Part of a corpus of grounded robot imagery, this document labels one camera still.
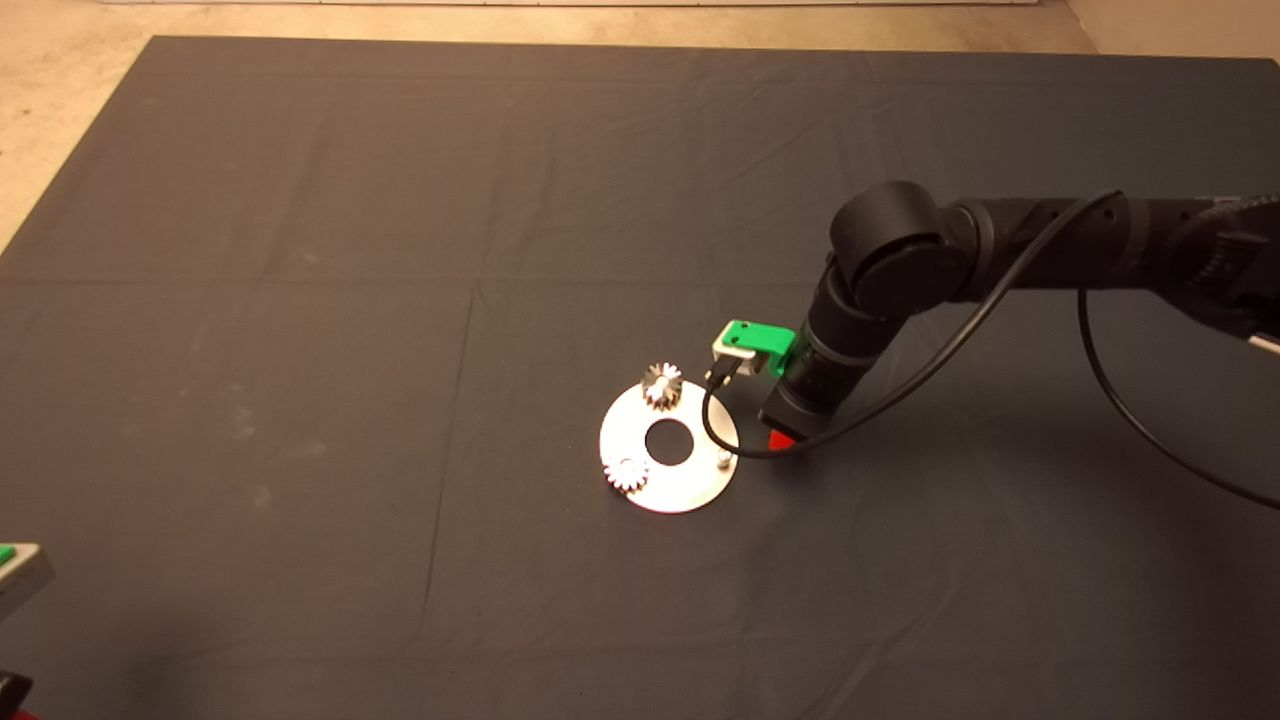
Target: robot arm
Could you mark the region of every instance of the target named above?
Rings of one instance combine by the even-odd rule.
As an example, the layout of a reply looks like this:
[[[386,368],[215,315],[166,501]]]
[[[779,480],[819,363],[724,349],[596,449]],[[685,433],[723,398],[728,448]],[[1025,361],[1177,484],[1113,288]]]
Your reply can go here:
[[[819,434],[911,315],[984,297],[1074,202],[940,208],[909,182],[855,196],[832,222],[833,252],[785,361],[774,357],[780,379],[760,419],[795,439]],[[1206,325],[1280,350],[1280,241],[1268,242],[1272,236],[1280,236],[1277,197],[1116,195],[1062,228],[1015,287],[1147,288]]]

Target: gear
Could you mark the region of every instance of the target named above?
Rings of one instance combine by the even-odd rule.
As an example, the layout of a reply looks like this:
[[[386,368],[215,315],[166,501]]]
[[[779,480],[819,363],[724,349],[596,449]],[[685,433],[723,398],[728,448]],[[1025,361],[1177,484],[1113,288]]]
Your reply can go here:
[[[644,401],[658,410],[671,410],[680,402],[680,388],[685,383],[680,368],[671,363],[649,365],[640,378]]]
[[[649,480],[649,462],[622,457],[604,465],[604,479],[622,495],[631,495]]]

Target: beige floor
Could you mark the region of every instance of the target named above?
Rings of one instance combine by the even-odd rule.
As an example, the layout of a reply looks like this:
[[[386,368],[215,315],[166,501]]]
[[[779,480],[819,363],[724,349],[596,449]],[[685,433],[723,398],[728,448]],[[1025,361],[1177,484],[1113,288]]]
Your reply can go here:
[[[1280,54],[1275,40],[1280,20],[1270,8],[1274,3],[1070,0],[1068,5],[1068,0],[1043,0],[1038,6],[1016,8],[570,9],[0,0],[0,249],[152,35],[1274,55]],[[1249,14],[1251,6],[1261,15]],[[1171,12],[1175,8],[1184,12]],[[1230,12],[1224,14],[1220,8]],[[1233,28],[1247,28],[1243,40]]]

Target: dark fabric sheet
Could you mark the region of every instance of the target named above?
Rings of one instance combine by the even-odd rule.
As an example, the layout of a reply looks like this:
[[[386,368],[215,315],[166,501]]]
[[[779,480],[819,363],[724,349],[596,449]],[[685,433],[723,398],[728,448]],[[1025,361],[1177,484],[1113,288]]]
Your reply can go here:
[[[832,213],[1280,187],[1270,61],[156,38],[0,258],[0,624],[46,717],[1276,717],[1280,516],[1132,433],[1015,293],[838,447],[686,516],[599,420]],[[1144,293],[1101,352],[1280,493],[1280,363]],[[860,388],[966,311],[908,325]],[[753,442],[750,402],[727,393]]]

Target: circular plate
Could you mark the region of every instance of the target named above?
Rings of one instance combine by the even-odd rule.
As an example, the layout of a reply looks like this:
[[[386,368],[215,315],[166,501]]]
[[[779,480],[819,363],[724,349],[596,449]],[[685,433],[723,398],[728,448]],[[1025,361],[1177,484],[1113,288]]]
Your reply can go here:
[[[655,410],[644,401],[640,383],[627,388],[609,406],[600,423],[600,462],[609,465],[625,459],[649,464],[644,487],[625,497],[654,512],[689,512],[716,500],[733,478],[737,455],[719,466],[719,446],[703,430],[703,397],[707,391],[685,380],[680,402],[669,410]],[[733,418],[719,400],[712,397],[708,415],[716,433],[737,445]],[[694,438],[694,451],[680,465],[663,465],[649,455],[645,436],[659,420],[675,420]]]

